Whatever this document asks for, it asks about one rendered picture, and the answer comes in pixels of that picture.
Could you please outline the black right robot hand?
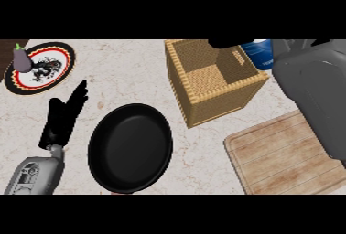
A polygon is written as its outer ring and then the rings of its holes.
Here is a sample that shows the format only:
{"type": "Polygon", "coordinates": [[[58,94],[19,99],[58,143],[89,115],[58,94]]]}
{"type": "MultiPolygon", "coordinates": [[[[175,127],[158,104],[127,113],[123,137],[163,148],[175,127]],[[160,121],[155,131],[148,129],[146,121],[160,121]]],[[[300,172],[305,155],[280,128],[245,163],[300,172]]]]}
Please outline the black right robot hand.
{"type": "Polygon", "coordinates": [[[210,39],[209,44],[214,48],[231,48],[241,44],[251,43],[253,39],[210,39]]]}

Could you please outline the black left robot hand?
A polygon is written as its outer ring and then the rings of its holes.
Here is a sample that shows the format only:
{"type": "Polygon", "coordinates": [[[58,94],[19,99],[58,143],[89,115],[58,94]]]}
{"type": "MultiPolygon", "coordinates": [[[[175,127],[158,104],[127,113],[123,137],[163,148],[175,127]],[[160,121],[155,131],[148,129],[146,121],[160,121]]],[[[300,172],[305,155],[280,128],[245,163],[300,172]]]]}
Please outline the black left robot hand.
{"type": "Polygon", "coordinates": [[[77,117],[87,102],[87,81],[83,80],[67,102],[59,98],[49,100],[47,122],[44,124],[38,147],[49,150],[52,146],[68,144],[77,117]]]}

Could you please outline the blue can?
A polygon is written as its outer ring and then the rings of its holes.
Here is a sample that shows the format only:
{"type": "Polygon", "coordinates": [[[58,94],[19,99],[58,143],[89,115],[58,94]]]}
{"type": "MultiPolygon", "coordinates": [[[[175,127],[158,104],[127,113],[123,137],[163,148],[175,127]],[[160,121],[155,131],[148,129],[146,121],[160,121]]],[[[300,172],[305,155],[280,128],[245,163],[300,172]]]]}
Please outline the blue can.
{"type": "Polygon", "coordinates": [[[272,45],[269,39],[256,39],[241,44],[243,50],[259,70],[268,70],[274,66],[272,45]]]}

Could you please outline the square wicker basket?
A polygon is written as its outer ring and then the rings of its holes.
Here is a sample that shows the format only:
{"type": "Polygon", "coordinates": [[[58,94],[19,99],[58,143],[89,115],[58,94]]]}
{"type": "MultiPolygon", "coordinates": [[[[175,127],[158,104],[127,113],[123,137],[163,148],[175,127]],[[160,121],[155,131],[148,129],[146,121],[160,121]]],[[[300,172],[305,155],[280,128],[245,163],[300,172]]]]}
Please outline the square wicker basket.
{"type": "Polygon", "coordinates": [[[207,39],[169,39],[166,67],[188,128],[238,111],[269,79],[240,46],[213,48],[207,39]]]}

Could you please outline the wooden cutting board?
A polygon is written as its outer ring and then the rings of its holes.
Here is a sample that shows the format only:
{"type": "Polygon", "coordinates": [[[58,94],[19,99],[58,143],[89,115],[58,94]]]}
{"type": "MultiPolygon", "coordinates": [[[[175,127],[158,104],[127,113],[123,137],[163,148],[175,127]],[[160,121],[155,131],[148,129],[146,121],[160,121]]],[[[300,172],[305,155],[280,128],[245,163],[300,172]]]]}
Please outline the wooden cutting board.
{"type": "Polygon", "coordinates": [[[248,195],[328,194],[346,186],[346,169],[299,111],[232,134],[225,147],[248,195]]]}

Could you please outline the black frying pan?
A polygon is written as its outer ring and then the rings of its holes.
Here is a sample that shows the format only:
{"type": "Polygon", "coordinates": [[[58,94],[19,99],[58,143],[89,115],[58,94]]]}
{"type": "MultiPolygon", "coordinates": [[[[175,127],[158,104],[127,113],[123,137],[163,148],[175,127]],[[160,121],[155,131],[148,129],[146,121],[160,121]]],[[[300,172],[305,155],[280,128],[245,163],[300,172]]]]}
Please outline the black frying pan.
{"type": "Polygon", "coordinates": [[[172,152],[172,131],[160,111],[142,103],[120,106],[102,118],[89,141],[95,180],[115,193],[141,191],[164,174],[172,152]]]}

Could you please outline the black rimmed patterned plate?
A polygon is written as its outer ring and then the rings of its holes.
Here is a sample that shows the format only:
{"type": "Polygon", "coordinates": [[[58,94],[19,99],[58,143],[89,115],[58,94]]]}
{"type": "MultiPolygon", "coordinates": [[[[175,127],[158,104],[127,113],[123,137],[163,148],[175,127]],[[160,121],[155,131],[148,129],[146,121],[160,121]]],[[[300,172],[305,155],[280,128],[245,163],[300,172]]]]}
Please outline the black rimmed patterned plate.
{"type": "Polygon", "coordinates": [[[62,42],[36,45],[27,51],[33,69],[21,73],[9,62],[4,72],[7,90],[18,95],[36,95],[52,89],[70,76],[75,55],[71,46],[62,42]]]}

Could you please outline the purple eggplant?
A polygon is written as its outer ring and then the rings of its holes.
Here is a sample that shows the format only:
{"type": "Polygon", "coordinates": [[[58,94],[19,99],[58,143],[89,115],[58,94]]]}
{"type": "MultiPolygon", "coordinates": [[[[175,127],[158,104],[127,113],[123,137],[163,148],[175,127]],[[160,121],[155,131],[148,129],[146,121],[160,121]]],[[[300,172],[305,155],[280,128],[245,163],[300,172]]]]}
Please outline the purple eggplant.
{"type": "Polygon", "coordinates": [[[33,61],[21,45],[16,45],[13,49],[12,64],[13,64],[13,69],[18,70],[21,73],[27,73],[33,69],[33,61]]]}

